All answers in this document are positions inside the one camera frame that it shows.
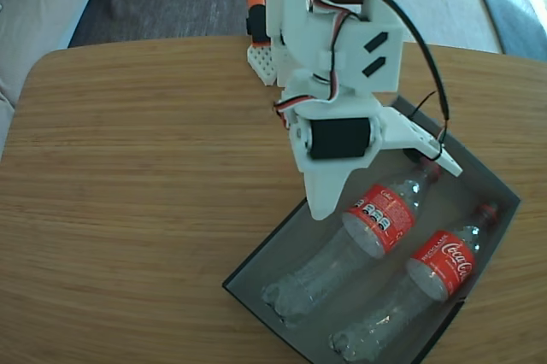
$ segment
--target black cable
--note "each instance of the black cable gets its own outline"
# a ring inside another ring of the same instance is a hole
[[[418,112],[420,112],[421,107],[424,106],[424,104],[429,100],[429,98],[432,97],[433,95],[435,95],[436,93],[437,93],[437,91],[433,91],[429,95],[424,97],[423,101],[421,101],[420,104],[418,106],[416,106],[416,109],[414,109],[414,111],[409,115],[409,119],[413,120],[414,117],[416,116],[416,114]]]
[[[421,52],[426,59],[427,66],[429,67],[433,79],[435,80],[435,85],[438,90],[438,99],[441,111],[443,112],[443,117],[445,121],[450,120],[450,107],[448,103],[448,97],[446,96],[446,91],[444,89],[443,80],[441,79],[440,72],[438,71],[437,64],[433,59],[433,55],[429,48],[427,47],[426,41],[421,36],[420,32],[412,22],[412,20],[406,15],[406,13],[399,7],[399,5],[393,0],[381,0],[388,7],[390,7],[393,12],[403,21],[404,25],[409,29],[410,33],[416,40],[416,43],[421,49]]]
[[[355,16],[357,19],[359,19],[359,15],[357,15],[355,12],[348,11],[347,14],[344,15],[344,18],[340,21],[340,26],[338,27],[337,31],[334,33],[334,36],[332,37],[332,44],[331,44],[331,72],[330,74],[330,80],[331,80],[331,98],[333,93],[333,85],[332,85],[332,76],[334,75],[334,69],[336,67],[336,43],[338,41],[338,37],[340,36],[340,31],[342,31],[342,26],[344,26],[344,23],[351,17]]]

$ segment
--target wire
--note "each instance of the wire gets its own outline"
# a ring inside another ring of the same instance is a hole
[[[323,7],[326,9],[332,9],[338,11],[338,14],[334,17],[334,28],[332,31],[332,40],[330,45],[330,51],[331,51],[331,69],[329,72],[329,79],[324,79],[318,75],[314,75],[317,79],[321,79],[325,82],[327,82],[330,85],[330,93],[328,99],[319,99],[317,97],[311,96],[311,95],[299,95],[296,97],[291,97],[289,99],[286,99],[285,101],[281,101],[279,103],[276,103],[273,107],[275,108],[275,111],[277,114],[283,119],[284,116],[282,115],[283,112],[285,112],[287,109],[293,108],[295,105],[298,105],[299,103],[317,100],[324,103],[332,103],[336,100],[339,94],[339,83],[338,83],[338,76],[336,74],[336,52],[335,47],[336,43],[338,41],[338,37],[340,34],[340,31],[342,30],[342,26],[344,23],[351,17],[354,16],[356,18],[359,18],[359,16],[349,11],[346,8],[337,7],[335,5],[330,5],[327,3],[323,3],[321,0],[314,0],[314,4]]]
[[[433,55],[429,48],[427,47],[426,41],[421,36],[420,32],[412,22],[412,20],[406,15],[406,13],[399,7],[399,5],[393,0],[381,0],[389,8],[397,14],[397,16],[403,21],[404,25],[409,29],[410,33],[414,37],[416,43],[421,49],[421,52],[426,60],[427,66],[432,73],[435,85],[438,91],[438,99],[441,111],[443,112],[443,117],[445,121],[450,120],[450,107],[448,103],[448,98],[446,96],[446,91],[444,89],[443,80],[441,79],[440,73],[437,68],[437,64],[433,59]]]
[[[437,93],[437,91],[433,91],[429,95],[424,97],[423,101],[421,101],[420,104],[418,106],[416,106],[416,109],[414,109],[414,111],[409,115],[409,119],[413,120],[414,117],[416,116],[416,114],[418,112],[420,112],[421,107],[424,106],[424,104],[429,100],[429,98],[432,97],[433,95],[435,95],[436,93]]]

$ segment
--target wood grain surface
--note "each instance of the wood grain surface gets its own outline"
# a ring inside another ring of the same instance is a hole
[[[0,362],[302,362],[221,289],[304,195],[247,41],[98,45],[33,69],[0,165]],[[547,65],[434,53],[451,131],[524,203],[426,363],[547,362]],[[431,89],[406,46],[402,94]]]

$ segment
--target white robotic arm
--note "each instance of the white robotic arm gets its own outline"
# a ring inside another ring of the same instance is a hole
[[[416,149],[459,176],[452,157],[439,155],[436,138],[373,96],[397,92],[403,51],[397,15],[380,0],[364,0],[359,18],[341,28],[347,11],[323,2],[312,11],[311,1],[266,0],[271,47],[251,46],[248,57],[266,85],[277,80],[285,87],[283,101],[306,96],[282,112],[312,216],[331,214],[351,172],[368,167],[380,150]],[[267,64],[264,55],[271,57]],[[335,96],[325,79],[335,80]]]

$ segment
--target plastic bottle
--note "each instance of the plastic bottle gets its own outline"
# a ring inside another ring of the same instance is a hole
[[[331,335],[331,348],[347,362],[374,361],[413,319],[458,290],[496,217],[495,204],[482,205],[465,220],[433,234],[374,297],[364,320]]]
[[[415,224],[440,168],[422,161],[413,171],[389,176],[342,214],[342,226],[297,271],[262,289],[262,300],[286,326],[295,326],[353,272],[389,252]]]

